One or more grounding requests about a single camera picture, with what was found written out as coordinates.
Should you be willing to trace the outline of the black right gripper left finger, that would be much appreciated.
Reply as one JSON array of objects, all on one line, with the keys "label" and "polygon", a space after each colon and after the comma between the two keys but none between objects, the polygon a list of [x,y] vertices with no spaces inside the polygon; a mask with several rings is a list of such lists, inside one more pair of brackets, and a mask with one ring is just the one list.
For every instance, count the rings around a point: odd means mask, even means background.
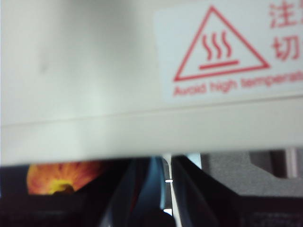
[{"label": "black right gripper left finger", "polygon": [[128,227],[146,182],[149,158],[103,162],[105,172],[76,192],[31,195],[28,165],[0,170],[3,227]]}]

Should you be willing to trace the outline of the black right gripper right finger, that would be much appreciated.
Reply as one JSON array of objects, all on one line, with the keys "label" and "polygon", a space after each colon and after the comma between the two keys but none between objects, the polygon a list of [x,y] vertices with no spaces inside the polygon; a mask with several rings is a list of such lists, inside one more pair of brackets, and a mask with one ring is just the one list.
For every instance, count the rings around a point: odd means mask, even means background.
[{"label": "black right gripper right finger", "polygon": [[184,227],[301,227],[300,197],[239,195],[186,156],[171,159],[174,192]]}]

